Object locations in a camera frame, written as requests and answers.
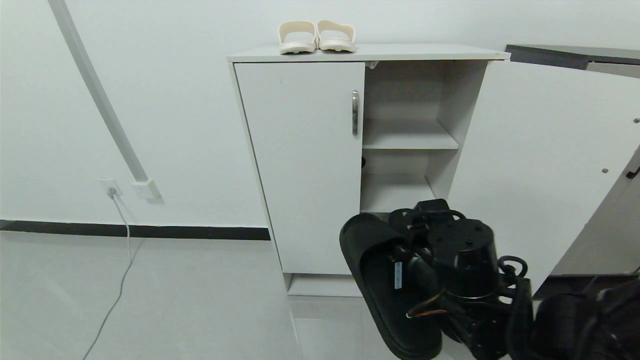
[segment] cabinet shelf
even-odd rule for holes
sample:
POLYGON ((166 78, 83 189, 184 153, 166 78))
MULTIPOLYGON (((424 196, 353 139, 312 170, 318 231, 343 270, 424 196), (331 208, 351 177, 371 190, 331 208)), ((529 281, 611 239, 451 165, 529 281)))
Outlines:
POLYGON ((435 120, 364 121, 363 149, 457 149, 458 143, 435 120))
POLYGON ((390 213, 395 209, 412 208, 418 201, 434 198, 424 176, 362 176, 360 211, 366 213, 390 213))

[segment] label sticker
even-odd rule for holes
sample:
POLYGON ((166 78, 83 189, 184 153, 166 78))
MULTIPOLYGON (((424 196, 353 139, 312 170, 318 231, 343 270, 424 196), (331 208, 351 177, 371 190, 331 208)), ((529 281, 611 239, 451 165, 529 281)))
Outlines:
POLYGON ((394 263, 394 289, 402 288, 402 262, 394 263))

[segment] black baseboard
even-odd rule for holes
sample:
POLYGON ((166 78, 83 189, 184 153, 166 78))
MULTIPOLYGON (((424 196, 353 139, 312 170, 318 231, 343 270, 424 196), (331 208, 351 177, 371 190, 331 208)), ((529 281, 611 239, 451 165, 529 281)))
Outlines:
MULTIPOLYGON (((3 231, 23 233, 66 234, 87 236, 127 236, 124 225, 77 224, 39 221, 6 221, 0 225, 3 231)), ((173 239, 221 239, 221 240, 266 240, 266 227, 209 227, 209 226, 147 226, 130 225, 133 238, 173 239)))

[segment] gray tile floor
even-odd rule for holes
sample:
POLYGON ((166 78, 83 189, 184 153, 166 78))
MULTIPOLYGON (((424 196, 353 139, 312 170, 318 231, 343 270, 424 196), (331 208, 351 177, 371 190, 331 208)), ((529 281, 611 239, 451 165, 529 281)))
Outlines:
MULTIPOLYGON (((361 298, 288 297, 268 241, 132 239, 88 359, 393 360, 361 298)), ((1 359, 82 359, 126 240, 0 232, 1 359)), ((436 360, 471 360, 445 338, 436 360)))

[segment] metal door handle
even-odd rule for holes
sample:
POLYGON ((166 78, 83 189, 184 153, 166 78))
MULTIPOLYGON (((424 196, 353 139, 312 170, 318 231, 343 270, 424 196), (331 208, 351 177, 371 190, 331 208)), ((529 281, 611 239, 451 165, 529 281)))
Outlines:
POLYGON ((636 172, 631 172, 631 171, 630 171, 630 172, 627 172, 627 177, 628 177, 629 179, 633 179, 634 177, 636 177, 636 176, 638 175, 638 172, 640 172, 640 167, 638 167, 638 168, 636 169, 636 172))
POLYGON ((356 90, 353 91, 353 114, 351 116, 351 134, 358 134, 358 106, 360 104, 360 96, 356 90))

